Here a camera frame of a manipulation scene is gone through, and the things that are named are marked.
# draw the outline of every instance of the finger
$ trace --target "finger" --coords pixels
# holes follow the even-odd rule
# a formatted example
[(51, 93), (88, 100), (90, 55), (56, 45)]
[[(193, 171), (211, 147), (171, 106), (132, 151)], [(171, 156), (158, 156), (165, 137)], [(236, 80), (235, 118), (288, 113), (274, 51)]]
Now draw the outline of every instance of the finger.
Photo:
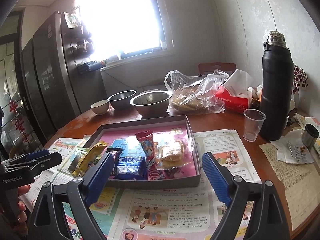
[(24, 204), (24, 202), (22, 200), (19, 200), (19, 210), (20, 211), (26, 211), (26, 205)]
[(21, 211), (20, 214), (18, 215), (18, 221), (19, 223), (23, 223), (27, 221), (27, 215), (25, 212)]
[(24, 195), (25, 193), (28, 193), (30, 190), (30, 185), (25, 185), (22, 187), (18, 187), (18, 196)]

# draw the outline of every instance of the blue candy wrapper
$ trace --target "blue candy wrapper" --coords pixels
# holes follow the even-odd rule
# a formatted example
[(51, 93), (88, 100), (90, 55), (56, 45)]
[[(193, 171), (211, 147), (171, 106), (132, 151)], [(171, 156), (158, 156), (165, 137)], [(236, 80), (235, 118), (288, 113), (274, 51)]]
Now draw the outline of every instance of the blue candy wrapper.
[(146, 180), (147, 166), (145, 157), (120, 157), (116, 167), (115, 179)]

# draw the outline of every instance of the windowsill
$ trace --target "windowsill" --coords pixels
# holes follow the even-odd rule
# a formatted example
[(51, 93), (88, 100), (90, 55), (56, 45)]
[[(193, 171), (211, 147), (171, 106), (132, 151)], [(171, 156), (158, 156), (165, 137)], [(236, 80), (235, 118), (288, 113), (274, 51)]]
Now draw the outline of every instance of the windowsill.
[(118, 67), (123, 64), (135, 62), (135, 61), (140, 61), (140, 60), (145, 60), (149, 58), (157, 58), (157, 57), (163, 57), (163, 56), (174, 56), (173, 53), (171, 53), (168, 50), (161, 50), (161, 51), (155, 51), (155, 52), (149, 52), (137, 56), (132, 56), (128, 58), (123, 58), (114, 62), (111, 62), (107, 64), (105, 67), (101, 68), (100, 71), (108, 70), (110, 68)]

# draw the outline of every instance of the metal bowl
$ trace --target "metal bowl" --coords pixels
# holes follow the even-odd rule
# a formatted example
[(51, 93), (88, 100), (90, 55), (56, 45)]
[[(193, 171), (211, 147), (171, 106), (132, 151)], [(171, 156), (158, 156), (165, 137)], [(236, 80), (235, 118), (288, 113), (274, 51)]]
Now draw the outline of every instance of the metal bowl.
[(130, 100), (143, 117), (161, 117), (167, 113), (172, 93), (169, 91), (151, 91), (137, 95)]
[(115, 110), (122, 110), (130, 107), (130, 100), (134, 97), (137, 92), (135, 90), (123, 91), (112, 95), (108, 98), (111, 106)]

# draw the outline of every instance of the metal cup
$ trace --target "metal cup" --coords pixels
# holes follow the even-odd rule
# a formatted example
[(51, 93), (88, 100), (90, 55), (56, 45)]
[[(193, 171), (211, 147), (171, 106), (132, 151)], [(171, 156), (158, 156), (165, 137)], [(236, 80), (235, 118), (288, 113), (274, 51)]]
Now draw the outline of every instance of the metal cup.
[(319, 131), (312, 124), (307, 123), (302, 135), (302, 142), (307, 148), (312, 148), (319, 137)]

